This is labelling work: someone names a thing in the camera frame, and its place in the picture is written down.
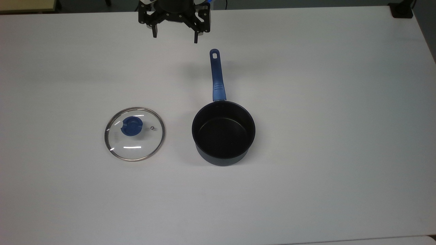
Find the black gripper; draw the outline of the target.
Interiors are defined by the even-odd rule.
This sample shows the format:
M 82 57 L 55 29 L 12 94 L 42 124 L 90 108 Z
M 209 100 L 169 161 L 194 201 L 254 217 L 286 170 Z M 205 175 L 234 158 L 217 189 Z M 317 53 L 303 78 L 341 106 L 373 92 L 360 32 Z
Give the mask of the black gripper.
M 164 20 L 183 22 L 194 31 L 194 43 L 198 37 L 211 30 L 211 6 L 202 5 L 201 0 L 156 0 L 151 6 L 138 6 L 138 22 L 151 28 L 157 38 L 157 24 Z

